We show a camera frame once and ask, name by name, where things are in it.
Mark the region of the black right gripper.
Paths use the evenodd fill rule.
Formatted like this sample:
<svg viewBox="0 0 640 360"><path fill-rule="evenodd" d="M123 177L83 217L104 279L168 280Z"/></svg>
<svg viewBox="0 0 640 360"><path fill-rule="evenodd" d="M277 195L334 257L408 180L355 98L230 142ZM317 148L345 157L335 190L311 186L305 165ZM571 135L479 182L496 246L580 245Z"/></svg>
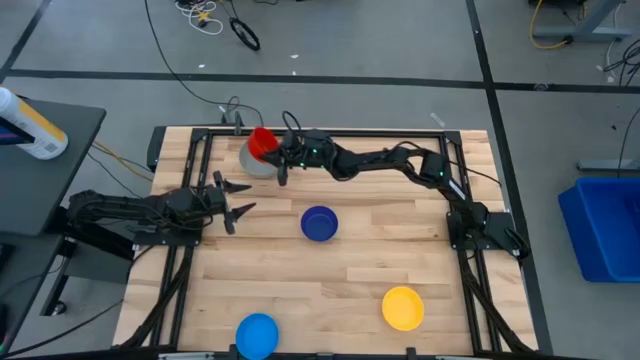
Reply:
<svg viewBox="0 0 640 360"><path fill-rule="evenodd" d="M281 141L278 151L264 153L259 160L277 166L280 186L288 181L288 170L293 167L303 169L322 168L333 170L333 140L328 133L311 129L296 135L288 131Z"/></svg>

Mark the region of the black side table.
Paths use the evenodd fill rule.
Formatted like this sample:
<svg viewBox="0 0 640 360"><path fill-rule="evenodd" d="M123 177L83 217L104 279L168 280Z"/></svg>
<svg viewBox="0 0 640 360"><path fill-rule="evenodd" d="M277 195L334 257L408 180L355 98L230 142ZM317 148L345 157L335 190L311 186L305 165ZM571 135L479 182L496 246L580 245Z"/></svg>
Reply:
<svg viewBox="0 0 640 360"><path fill-rule="evenodd" d="M69 136L53 160L38 160L14 146L0 146L0 307L8 310L0 354L9 352L65 237L48 233L56 211L82 164L106 111L98 107L29 100L29 105Z"/></svg>

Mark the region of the red cup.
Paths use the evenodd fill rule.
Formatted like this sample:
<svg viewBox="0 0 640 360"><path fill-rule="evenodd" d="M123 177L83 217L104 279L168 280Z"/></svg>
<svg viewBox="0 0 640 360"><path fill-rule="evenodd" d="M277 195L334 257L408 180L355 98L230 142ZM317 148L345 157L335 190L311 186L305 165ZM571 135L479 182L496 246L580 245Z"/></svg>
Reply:
<svg viewBox="0 0 640 360"><path fill-rule="evenodd" d="M264 162L263 156L278 149L279 142L274 133L265 127L256 127L248 138L249 154L257 161Z"/></svg>

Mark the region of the white bottle with yellow label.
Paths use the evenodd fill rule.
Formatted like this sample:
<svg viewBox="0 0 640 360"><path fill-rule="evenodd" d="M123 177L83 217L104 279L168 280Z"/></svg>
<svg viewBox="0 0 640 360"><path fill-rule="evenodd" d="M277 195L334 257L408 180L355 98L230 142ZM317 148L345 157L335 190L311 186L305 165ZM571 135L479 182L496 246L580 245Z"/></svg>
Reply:
<svg viewBox="0 0 640 360"><path fill-rule="evenodd" d="M10 90L0 87L0 144L17 145L39 160L67 148L67 135Z"/></svg>

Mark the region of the blue plastic bin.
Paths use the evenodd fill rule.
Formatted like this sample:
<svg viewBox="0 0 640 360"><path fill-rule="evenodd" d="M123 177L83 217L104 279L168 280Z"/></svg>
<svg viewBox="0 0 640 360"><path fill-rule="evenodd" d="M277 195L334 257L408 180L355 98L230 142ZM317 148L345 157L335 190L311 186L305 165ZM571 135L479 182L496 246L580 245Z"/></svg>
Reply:
<svg viewBox="0 0 640 360"><path fill-rule="evenodd" d="M558 202L585 280L640 283L640 178L580 178Z"/></svg>

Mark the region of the grey desk foot bar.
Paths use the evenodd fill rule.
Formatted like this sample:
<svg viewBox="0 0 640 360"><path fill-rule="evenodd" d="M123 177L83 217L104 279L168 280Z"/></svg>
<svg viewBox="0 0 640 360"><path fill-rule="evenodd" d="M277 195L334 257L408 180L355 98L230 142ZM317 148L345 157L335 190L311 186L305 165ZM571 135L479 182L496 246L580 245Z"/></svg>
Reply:
<svg viewBox="0 0 640 360"><path fill-rule="evenodd" d="M640 160L623 159L621 161L615 159L609 160L580 160L577 165L580 171L613 171L617 172L640 172Z"/></svg>

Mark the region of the yellow bowl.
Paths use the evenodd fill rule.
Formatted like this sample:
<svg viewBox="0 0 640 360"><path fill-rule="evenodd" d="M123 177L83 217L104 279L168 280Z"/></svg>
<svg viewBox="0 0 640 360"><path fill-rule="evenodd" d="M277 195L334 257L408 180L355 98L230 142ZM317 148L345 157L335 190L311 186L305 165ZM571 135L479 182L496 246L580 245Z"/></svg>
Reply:
<svg viewBox="0 0 640 360"><path fill-rule="evenodd" d="M424 303L419 294L407 286L389 289L382 300L382 314L387 324L398 331L417 329L424 319Z"/></svg>

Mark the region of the light blue bowl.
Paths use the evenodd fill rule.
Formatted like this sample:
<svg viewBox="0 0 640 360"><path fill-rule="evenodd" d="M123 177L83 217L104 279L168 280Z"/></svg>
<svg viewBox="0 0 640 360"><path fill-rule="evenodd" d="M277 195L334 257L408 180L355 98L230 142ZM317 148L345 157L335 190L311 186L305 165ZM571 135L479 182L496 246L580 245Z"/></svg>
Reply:
<svg viewBox="0 0 640 360"><path fill-rule="evenodd" d="M276 350L278 343L279 328L267 314L248 315L236 329L235 345L248 360L265 360Z"/></svg>

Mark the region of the dark blue bowl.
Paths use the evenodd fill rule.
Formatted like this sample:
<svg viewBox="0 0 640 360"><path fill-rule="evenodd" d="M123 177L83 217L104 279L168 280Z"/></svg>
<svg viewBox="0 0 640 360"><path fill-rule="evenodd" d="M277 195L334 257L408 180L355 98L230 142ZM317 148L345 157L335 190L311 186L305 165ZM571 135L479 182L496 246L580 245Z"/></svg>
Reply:
<svg viewBox="0 0 640 360"><path fill-rule="evenodd" d="M336 213L326 206L313 206L307 209L300 220L302 233L315 242L330 240L338 230Z"/></svg>

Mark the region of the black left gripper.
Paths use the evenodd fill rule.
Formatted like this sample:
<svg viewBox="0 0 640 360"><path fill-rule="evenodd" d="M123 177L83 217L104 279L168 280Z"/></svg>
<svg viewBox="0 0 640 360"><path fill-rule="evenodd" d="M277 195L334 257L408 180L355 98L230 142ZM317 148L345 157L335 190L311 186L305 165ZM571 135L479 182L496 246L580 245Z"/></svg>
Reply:
<svg viewBox="0 0 640 360"><path fill-rule="evenodd" d="M225 179L220 171L213 173L214 182L203 187L188 187L171 191L164 200L165 222L181 230L197 230L206 224L199 221L211 219L215 215L223 216L223 224L228 234L235 233L235 225L256 203L230 208L226 196L251 189L251 185L234 184Z"/></svg>

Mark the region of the off-white bowl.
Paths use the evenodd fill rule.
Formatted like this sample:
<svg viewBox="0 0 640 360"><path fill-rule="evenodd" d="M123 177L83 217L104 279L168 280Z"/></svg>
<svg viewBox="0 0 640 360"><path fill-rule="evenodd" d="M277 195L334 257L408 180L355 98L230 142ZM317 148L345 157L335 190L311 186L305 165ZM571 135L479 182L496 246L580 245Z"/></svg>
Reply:
<svg viewBox="0 0 640 360"><path fill-rule="evenodd" d="M255 178L272 178L277 174L276 167L260 162L250 154L247 142L240 149L239 162L243 170Z"/></svg>

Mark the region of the grey desk leg base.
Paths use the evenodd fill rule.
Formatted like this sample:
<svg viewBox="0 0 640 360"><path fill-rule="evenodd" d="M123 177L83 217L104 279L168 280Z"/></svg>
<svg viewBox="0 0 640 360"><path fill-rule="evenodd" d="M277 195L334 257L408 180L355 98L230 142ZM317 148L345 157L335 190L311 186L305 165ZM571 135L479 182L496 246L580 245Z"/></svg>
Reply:
<svg viewBox="0 0 640 360"><path fill-rule="evenodd" d="M602 26L601 23L609 16L615 16L618 8L626 2L626 0L593 0L595 4L589 13L582 16L582 20L573 27L537 27L535 18L547 0L529 0L530 4L535 5L534 14L532 15L529 32L531 39L559 39L560 43L556 47L563 46L572 42L610 42L621 41L628 38L631 33L628 30Z"/></svg>

